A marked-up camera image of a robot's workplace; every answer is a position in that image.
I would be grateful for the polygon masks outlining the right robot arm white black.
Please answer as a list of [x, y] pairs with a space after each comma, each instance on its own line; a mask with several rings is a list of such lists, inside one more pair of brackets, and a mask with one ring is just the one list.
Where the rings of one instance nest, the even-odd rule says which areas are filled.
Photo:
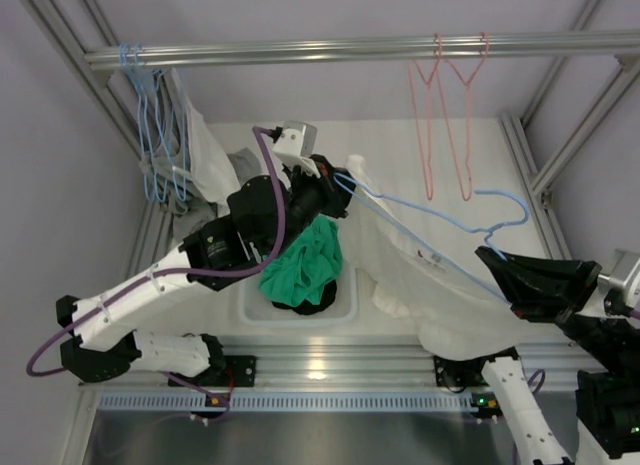
[[571, 458], [548, 427], [518, 360], [489, 347], [466, 356], [467, 374], [493, 389], [521, 463], [638, 463], [638, 253], [617, 249], [605, 265], [531, 258], [487, 246], [476, 254], [517, 318], [556, 326], [602, 368], [576, 374], [579, 447]]

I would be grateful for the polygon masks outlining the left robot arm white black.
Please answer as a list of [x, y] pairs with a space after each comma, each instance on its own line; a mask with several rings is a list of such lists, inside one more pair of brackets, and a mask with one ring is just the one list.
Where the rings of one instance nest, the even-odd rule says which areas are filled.
[[228, 197], [226, 215], [127, 282], [92, 299], [60, 298], [57, 321], [70, 336], [60, 345], [63, 370], [87, 383], [138, 369], [212, 385], [226, 371], [216, 337], [158, 336], [142, 323], [249, 277], [276, 309], [311, 316], [329, 308], [343, 268], [336, 222], [347, 215], [352, 188], [346, 169], [321, 155], [311, 162], [311, 173], [285, 166], [288, 185], [269, 175], [250, 179]]

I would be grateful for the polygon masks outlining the green tank top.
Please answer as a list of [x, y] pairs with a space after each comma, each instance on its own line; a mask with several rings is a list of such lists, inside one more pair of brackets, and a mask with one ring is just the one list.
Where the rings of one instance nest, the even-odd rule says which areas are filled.
[[338, 225], [317, 217], [287, 250], [262, 272], [258, 290], [271, 302], [298, 308], [319, 306], [325, 287], [339, 277], [343, 254]]

